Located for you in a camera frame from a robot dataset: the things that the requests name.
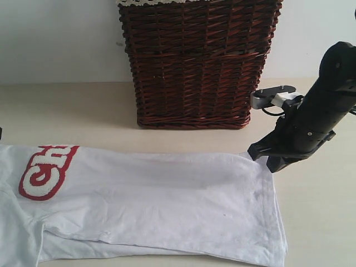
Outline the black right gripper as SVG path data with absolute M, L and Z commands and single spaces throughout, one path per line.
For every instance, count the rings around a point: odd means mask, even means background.
M 271 173 L 311 156 L 355 105 L 354 91 L 310 90 L 290 119 L 248 148 L 253 161 L 268 156 Z

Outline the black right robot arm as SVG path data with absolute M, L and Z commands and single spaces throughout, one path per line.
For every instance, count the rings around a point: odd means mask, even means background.
M 249 146 L 251 159 L 266 156 L 272 173 L 308 159 L 336 135 L 334 127 L 347 114 L 355 114 L 355 46 L 343 41 L 332 45 L 305 95 L 283 85 L 257 90 L 250 99 L 255 110 L 282 110 L 272 132 Z

